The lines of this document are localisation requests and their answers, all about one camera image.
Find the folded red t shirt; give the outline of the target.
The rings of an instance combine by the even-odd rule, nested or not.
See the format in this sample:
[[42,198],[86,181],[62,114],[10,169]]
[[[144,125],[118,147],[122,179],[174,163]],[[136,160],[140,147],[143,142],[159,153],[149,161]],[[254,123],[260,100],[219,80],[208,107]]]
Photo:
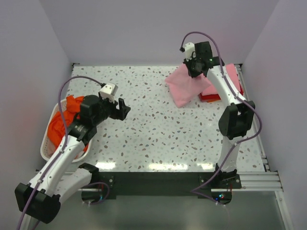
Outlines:
[[209,102],[219,101],[221,98],[217,90],[213,86],[211,86],[199,94],[199,99],[202,102],[209,103]]

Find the aluminium frame rail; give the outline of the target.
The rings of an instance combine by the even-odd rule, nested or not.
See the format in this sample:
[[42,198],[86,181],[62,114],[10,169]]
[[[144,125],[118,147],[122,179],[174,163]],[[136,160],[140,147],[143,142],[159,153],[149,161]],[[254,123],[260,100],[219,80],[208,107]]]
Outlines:
[[[98,83],[99,90],[105,84],[106,83],[99,82]],[[65,134],[63,135],[63,137],[65,135],[67,135],[68,127],[69,126],[67,126],[65,128]],[[72,161],[71,165],[67,168],[66,172],[64,173],[62,179],[66,179],[67,177],[71,176],[79,168],[80,165],[85,163],[84,158],[89,154],[89,150],[90,150],[92,144],[93,144],[93,138],[90,140],[89,145],[86,146],[75,157],[75,159]],[[44,135],[43,141],[42,141],[42,144],[41,144],[40,153],[41,153],[42,158],[46,161],[46,163],[52,157],[52,155],[54,154],[54,152],[56,151],[56,149],[58,148],[59,145],[54,145],[52,143],[52,141],[50,140],[50,138],[47,135]],[[97,168],[99,169],[99,172],[110,172],[108,170],[104,170],[104,169],[99,168],[99,167],[97,167]],[[170,172],[180,172],[180,171],[165,171],[165,172],[170,173]],[[240,189],[233,189],[232,193],[234,191],[261,191],[261,192],[274,191],[274,192],[277,192],[277,191],[281,191],[281,189],[282,189],[281,182],[279,181],[279,176],[275,172],[243,172],[243,173],[237,173],[237,174],[240,176],[242,187]],[[83,191],[83,189],[87,188],[88,186],[90,186],[90,185],[82,187],[78,190]],[[191,192],[192,192],[192,195],[197,195],[197,196],[200,195],[200,193],[197,192],[196,190],[192,190]],[[215,201],[211,197],[207,197],[207,199],[210,199],[214,203],[222,205],[222,206],[226,205],[226,204],[222,204],[222,203]],[[88,201],[88,204],[89,205],[96,205],[96,204],[103,202],[104,200],[106,200],[106,198],[103,198],[103,200],[98,201],[98,202]]]

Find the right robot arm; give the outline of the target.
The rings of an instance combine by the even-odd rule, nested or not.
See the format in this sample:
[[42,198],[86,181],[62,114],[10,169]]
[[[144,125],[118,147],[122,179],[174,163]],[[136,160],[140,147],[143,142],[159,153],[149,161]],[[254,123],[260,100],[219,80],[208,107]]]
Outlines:
[[214,182],[217,187],[225,188],[236,177],[240,144],[251,129],[255,104],[247,101],[235,87],[222,59],[213,56],[209,42],[186,43],[180,50],[185,54],[183,63],[188,74],[192,78],[204,75],[224,104],[224,112],[218,122],[223,136],[222,152],[214,174],[206,183]]

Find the folded pink t shirt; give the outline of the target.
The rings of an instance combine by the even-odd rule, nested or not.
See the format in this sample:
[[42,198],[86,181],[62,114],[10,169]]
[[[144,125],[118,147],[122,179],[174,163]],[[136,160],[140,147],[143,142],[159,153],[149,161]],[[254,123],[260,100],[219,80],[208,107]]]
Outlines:
[[[235,87],[237,88],[237,90],[240,92],[241,91],[241,87],[240,87],[240,83],[239,83],[239,78],[238,78],[238,74],[237,74],[237,70],[234,66],[234,64],[227,64],[224,67],[224,70],[227,72],[230,80],[233,82],[233,84],[235,85]],[[216,90],[216,88],[214,87],[214,85],[211,83],[211,81],[208,78],[205,78],[206,82],[209,84],[209,87],[206,88],[201,94],[202,96],[207,96],[207,95],[214,95],[214,94],[218,94],[218,91]]]

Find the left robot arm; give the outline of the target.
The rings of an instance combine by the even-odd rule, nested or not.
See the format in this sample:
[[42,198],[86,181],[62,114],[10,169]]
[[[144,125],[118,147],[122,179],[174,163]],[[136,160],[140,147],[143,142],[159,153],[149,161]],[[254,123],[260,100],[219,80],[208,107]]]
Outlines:
[[65,135],[45,166],[28,184],[20,183],[15,196],[22,217],[29,215],[43,223],[50,223],[61,205],[82,187],[99,184],[99,169],[83,163],[66,179],[62,179],[75,157],[89,145],[97,133],[97,126],[108,118],[123,121],[130,107],[122,98],[110,101],[101,96],[85,96],[80,111],[74,117]]

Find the pink t shirt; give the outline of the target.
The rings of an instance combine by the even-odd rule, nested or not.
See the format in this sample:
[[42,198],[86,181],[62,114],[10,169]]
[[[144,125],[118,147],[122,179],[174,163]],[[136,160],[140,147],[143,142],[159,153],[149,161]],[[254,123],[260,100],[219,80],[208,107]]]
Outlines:
[[[233,84],[235,85],[235,87],[237,88],[237,90],[240,92],[241,91],[241,87],[240,87],[240,83],[239,83],[239,78],[238,78],[238,74],[237,74],[237,70],[234,66],[234,64],[227,64],[224,67],[224,70],[227,72],[230,80],[233,82]],[[202,96],[207,96],[207,95],[214,95],[214,94],[218,94],[218,91],[216,90],[216,88],[214,87],[214,85],[211,83],[211,81],[208,78],[205,78],[206,82],[209,84],[209,87],[206,88],[201,94]]]
[[192,78],[184,64],[166,77],[165,83],[177,108],[185,106],[211,85],[203,74]]

